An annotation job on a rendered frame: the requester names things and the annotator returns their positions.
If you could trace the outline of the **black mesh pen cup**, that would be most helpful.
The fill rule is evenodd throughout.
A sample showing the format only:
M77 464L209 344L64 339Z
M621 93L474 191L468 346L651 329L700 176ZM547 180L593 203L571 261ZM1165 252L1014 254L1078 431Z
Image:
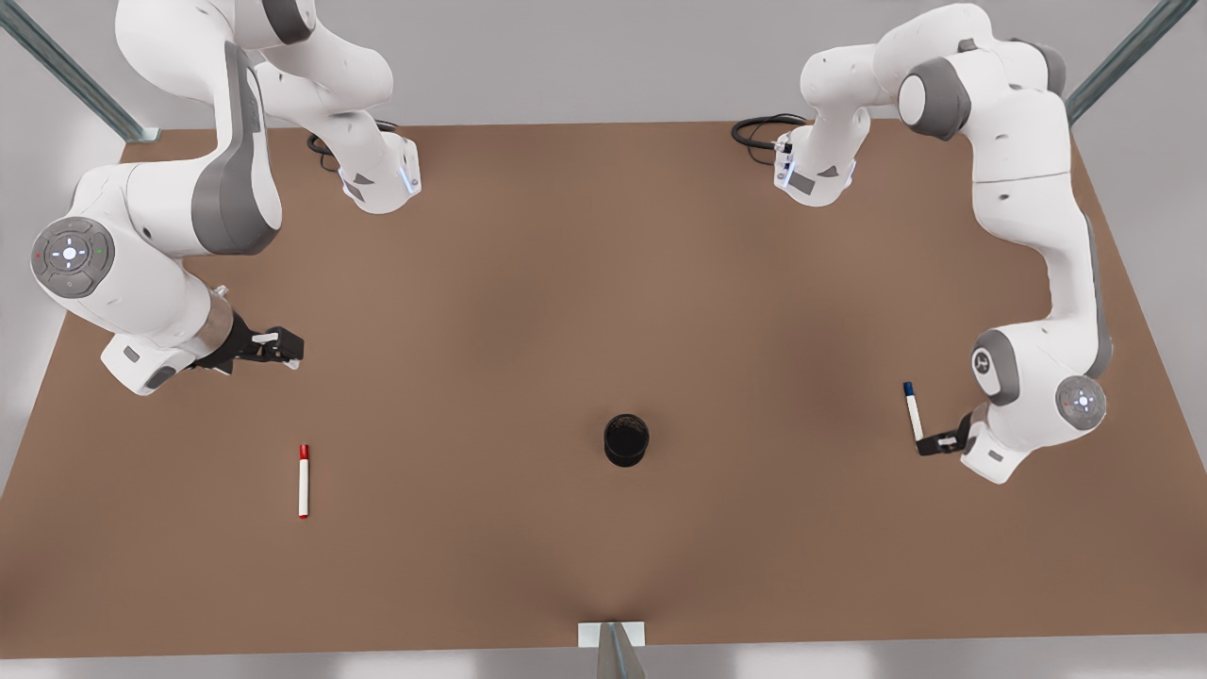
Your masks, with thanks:
M604 429L604 452L616 467L629 468L641 461L651 444L651 429L635 414L617 414Z

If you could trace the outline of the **silver frame post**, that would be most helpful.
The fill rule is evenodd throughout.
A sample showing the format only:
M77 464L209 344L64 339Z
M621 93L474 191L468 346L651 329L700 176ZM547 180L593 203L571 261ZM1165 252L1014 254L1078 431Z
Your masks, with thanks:
M1069 127L1100 103L1100 98L1110 90L1116 81L1127 74L1160 39L1164 39L1164 35L1199 0L1159 0L1138 25L1116 43L1104 60L1100 62L1100 65L1067 96Z
M139 124L134 117L122 109L116 100L103 89L91 74L74 60L72 55L43 31L43 27L29 14L16 0L0 0L0 27L27 49L57 81L71 90L72 95L83 103L91 112L103 119L126 144L152 144L158 141L161 130Z
M646 645L643 621L591 621L577 626L578 648L597 650L596 679L647 679L637 657Z

